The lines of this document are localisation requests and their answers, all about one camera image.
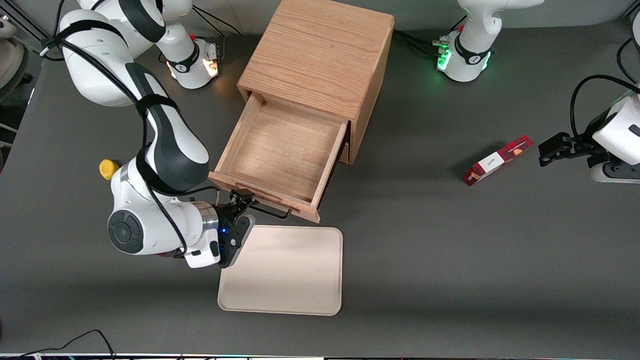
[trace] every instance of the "black strap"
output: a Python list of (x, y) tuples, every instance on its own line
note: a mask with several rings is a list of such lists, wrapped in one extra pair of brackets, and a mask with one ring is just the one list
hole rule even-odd
[(138, 168), (138, 172), (140, 173), (140, 176), (142, 176), (142, 179), (151, 186), (151, 189), (173, 196), (182, 194), (182, 192), (172, 188), (160, 179), (154, 169), (152, 169), (147, 163), (145, 153), (146, 149), (140, 149), (140, 151), (138, 151), (138, 155), (136, 155), (136, 168)]
[(98, 20), (80, 20), (73, 22), (71, 25), (67, 26), (64, 30), (60, 31), (56, 36), (54, 36), (46, 45), (46, 47), (52, 47), (60, 44), (60, 42), (71, 34), (78, 33), (80, 31), (86, 31), (91, 29), (105, 29), (112, 33), (118, 35), (122, 40), (124, 37), (122, 34), (116, 29), (113, 25), (107, 24), (106, 22), (98, 21)]
[(141, 116), (144, 116), (145, 111), (151, 109), (151, 107), (155, 105), (167, 105), (175, 108), (178, 112), (180, 109), (175, 101), (169, 99), (168, 97), (158, 95), (158, 94), (148, 94), (142, 97), (142, 99), (136, 102), (136, 110)]
[(488, 50), (483, 51), (481, 53), (474, 53), (473, 51), (469, 51), (465, 49), (465, 47), (462, 46), (462, 43), (460, 42), (460, 34), (456, 36), (456, 40), (454, 41), (454, 47), (456, 48), (456, 52), (465, 59), (465, 62), (467, 63), (467, 65), (475, 65), (479, 63), (482, 59), (484, 59), (484, 57), (489, 53), (489, 51), (491, 51), (491, 49), (489, 48)]
[[(143, 96), (142, 99), (136, 102), (136, 110), (141, 116), (144, 117), (145, 112), (156, 105), (171, 106), (172, 108), (175, 108), (178, 112), (180, 112), (180, 109), (178, 108), (178, 105), (175, 103), (175, 101), (158, 94), (148, 94)], [(182, 192), (172, 188), (160, 179), (158, 174), (147, 163), (145, 159), (145, 153), (146, 149), (140, 149), (138, 155), (136, 156), (136, 167), (138, 168), (138, 172), (140, 173), (140, 176), (142, 176), (142, 179), (147, 184), (149, 184), (149, 186), (151, 186), (151, 189), (153, 190), (157, 190), (167, 195), (180, 195)]]

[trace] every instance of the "wooden drawer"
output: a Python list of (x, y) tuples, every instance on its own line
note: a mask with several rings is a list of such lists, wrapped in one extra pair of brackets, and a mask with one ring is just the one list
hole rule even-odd
[(318, 223), (348, 123), (252, 93), (209, 179), (226, 190), (247, 188), (261, 203)]

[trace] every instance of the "yellow knob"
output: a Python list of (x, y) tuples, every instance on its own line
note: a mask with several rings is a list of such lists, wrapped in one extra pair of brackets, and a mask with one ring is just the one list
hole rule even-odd
[(119, 168), (120, 167), (115, 163), (115, 161), (111, 159), (104, 159), (100, 162), (100, 175), (102, 175), (105, 180), (110, 181), (113, 174), (115, 174)]

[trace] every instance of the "red box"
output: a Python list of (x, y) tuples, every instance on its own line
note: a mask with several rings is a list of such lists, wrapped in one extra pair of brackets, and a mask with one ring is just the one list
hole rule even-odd
[(465, 174), (465, 183), (471, 186), (478, 181), (486, 178), (492, 172), (509, 163), (511, 160), (522, 155), (525, 150), (533, 146), (533, 142), (527, 135), (508, 143), (507, 146), (478, 161)]

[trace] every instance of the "wood grain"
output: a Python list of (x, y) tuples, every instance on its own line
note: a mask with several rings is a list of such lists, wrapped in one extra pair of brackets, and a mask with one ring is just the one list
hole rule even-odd
[(382, 81), (385, 78), (385, 70), (387, 69), (387, 58), (389, 55), (389, 47), (391, 46), (391, 36), (393, 35), (393, 29), (390, 28), (387, 34), (387, 40), (385, 46), (381, 49), (378, 56), (378, 64), (376, 65), (376, 71), (371, 76), (370, 86), (367, 90), (367, 95), (364, 98), (362, 107), (360, 108), (360, 114), (358, 118), (351, 123), (351, 141), (349, 142), (349, 160), (348, 164), (352, 165), (355, 161), (358, 150), (360, 150), (360, 144), (364, 137), (367, 125), (369, 125), (369, 119), (371, 113), (378, 100), (378, 94), (382, 87)]
[(251, 94), (212, 179), (313, 215), (347, 124), (320, 111)]
[(282, 0), (238, 86), (356, 120), (393, 23), (329, 0)]

